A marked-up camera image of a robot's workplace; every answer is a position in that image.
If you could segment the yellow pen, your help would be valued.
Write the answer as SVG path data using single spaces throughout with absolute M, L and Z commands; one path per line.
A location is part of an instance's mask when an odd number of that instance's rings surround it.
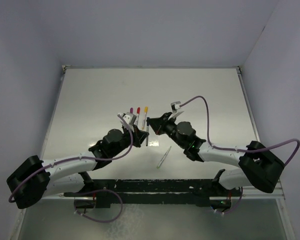
M 147 113 L 145 113 L 145 109 L 144 109 L 143 120 L 142 120 L 142 126 L 141 126 L 141 129 L 142 129 L 142 130 L 145 129 L 145 126 L 146 126 L 146 120 L 147 120 Z

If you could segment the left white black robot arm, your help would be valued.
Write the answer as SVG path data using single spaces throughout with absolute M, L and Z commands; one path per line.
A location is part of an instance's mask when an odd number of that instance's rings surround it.
M 87 152 L 75 156 L 52 160 L 30 156 L 6 180 L 11 191 L 8 202 L 26 209 L 44 196 L 71 192 L 74 184 L 74 193 L 88 196 L 93 184 L 86 173 L 124 158 L 133 147 L 140 148 L 148 136 L 148 132 L 133 125 L 132 129 L 111 129 Z

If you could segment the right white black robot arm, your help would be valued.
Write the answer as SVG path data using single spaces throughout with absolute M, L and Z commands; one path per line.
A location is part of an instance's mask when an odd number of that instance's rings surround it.
M 233 170 L 221 170 L 212 190 L 218 196 L 225 195 L 236 187 L 253 186 L 264 193 L 272 193 L 285 168 L 285 164 L 263 144 L 251 141 L 242 151 L 219 150 L 196 135 L 196 130 L 188 121 L 175 123 L 171 112 L 161 117 L 148 118 L 147 124 L 158 136 L 167 135 L 191 161 L 217 162 L 232 165 Z

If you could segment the blue pen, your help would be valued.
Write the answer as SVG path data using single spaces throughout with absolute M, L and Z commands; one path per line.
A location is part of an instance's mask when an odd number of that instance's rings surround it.
M 145 146 L 148 147 L 149 146 L 149 133 L 150 131 L 150 127 L 146 126 L 146 132 L 147 132 L 147 136 L 146 136 L 146 140 L 145 140 Z

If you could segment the red pen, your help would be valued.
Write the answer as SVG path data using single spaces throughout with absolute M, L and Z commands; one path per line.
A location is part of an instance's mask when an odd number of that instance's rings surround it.
M 140 118 L 140 113 L 139 114 L 136 113 L 136 120 L 135 120 L 135 125 L 136 126 L 138 126 L 139 118 Z

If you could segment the green pen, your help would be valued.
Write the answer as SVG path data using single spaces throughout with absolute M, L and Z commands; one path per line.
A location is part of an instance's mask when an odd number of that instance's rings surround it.
M 163 164 L 163 162 L 165 161 L 165 159 L 167 158 L 170 150 L 171 150 L 171 146 L 167 149 L 167 151 L 164 153 L 163 157 L 160 159 L 159 163 L 157 164 L 156 168 L 159 169 L 161 167 L 161 165 Z

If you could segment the blue pen cap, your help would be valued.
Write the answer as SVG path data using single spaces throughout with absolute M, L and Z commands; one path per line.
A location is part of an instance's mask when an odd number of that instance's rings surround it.
M 150 120 L 150 117 L 147 117 L 147 118 L 146 118 L 146 126 L 147 126 L 147 127 L 150 126 L 149 120 Z

